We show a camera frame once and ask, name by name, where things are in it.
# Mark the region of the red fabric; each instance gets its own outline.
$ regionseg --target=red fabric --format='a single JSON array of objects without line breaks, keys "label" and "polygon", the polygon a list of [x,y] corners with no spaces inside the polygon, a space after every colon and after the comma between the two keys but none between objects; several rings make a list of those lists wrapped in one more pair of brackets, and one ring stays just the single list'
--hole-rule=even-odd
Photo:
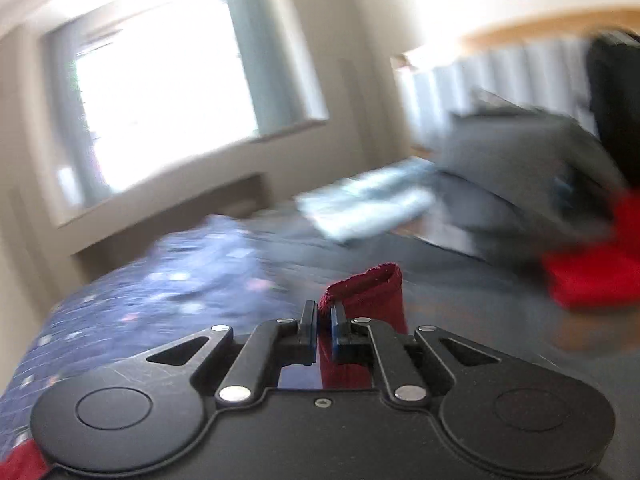
[{"label": "red fabric", "polygon": [[1,480],[39,480],[49,467],[36,443],[27,440],[16,447],[9,457],[0,464]]},{"label": "red fabric", "polygon": [[616,306],[640,300],[640,191],[615,208],[615,239],[543,259],[550,293],[565,308]]},{"label": "red fabric", "polygon": [[[402,272],[396,264],[383,264],[329,286],[320,299],[318,311],[325,327],[331,307],[341,301],[348,319],[370,317],[389,323],[397,332],[406,333],[402,308]],[[322,330],[319,337],[320,370],[324,388],[370,388],[369,371],[360,365],[335,365],[331,361],[331,333]]]}]

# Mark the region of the triangular cutout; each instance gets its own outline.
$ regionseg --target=triangular cutout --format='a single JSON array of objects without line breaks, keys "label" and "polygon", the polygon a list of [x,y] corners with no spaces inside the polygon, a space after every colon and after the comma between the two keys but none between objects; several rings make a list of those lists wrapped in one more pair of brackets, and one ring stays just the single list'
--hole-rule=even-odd
[{"label": "triangular cutout", "polygon": [[190,339],[184,343],[173,346],[160,352],[159,354],[151,355],[146,358],[151,363],[160,363],[163,365],[182,366],[187,364],[198,350],[200,350],[205,343],[209,340],[208,337],[197,337]]},{"label": "triangular cutout", "polygon": [[498,362],[495,357],[491,357],[454,339],[441,339],[440,341],[463,366],[490,365]]}]

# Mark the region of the black object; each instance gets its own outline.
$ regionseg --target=black object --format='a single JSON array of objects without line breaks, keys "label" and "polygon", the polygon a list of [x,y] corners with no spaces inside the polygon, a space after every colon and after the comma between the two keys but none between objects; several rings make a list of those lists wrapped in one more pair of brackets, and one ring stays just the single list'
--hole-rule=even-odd
[{"label": "black object", "polygon": [[640,36],[622,29],[599,34],[586,65],[600,141],[630,186],[640,186]]},{"label": "black object", "polygon": [[316,304],[247,337],[215,326],[40,397],[49,480],[595,478],[614,431],[596,390],[432,326],[332,311],[334,360],[370,390],[281,390],[316,356]]}]

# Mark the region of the gray curtain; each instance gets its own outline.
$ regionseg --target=gray curtain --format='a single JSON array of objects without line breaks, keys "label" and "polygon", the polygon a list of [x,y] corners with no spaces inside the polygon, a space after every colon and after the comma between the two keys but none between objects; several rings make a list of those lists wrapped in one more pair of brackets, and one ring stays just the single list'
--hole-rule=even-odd
[{"label": "gray curtain", "polygon": [[226,0],[261,135],[303,119],[269,0]]},{"label": "gray curtain", "polygon": [[92,206],[111,194],[95,158],[78,86],[76,56],[82,50],[84,17],[65,23],[44,37],[50,108],[60,141],[76,174],[82,204]]}]

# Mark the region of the black bag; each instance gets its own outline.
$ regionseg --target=black bag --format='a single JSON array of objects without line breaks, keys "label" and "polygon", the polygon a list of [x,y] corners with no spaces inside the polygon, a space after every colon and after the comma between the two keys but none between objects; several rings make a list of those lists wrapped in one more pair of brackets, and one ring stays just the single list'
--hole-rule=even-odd
[{"label": "black bag", "polygon": [[640,186],[640,36],[599,34],[586,58],[600,141],[631,185]]}]

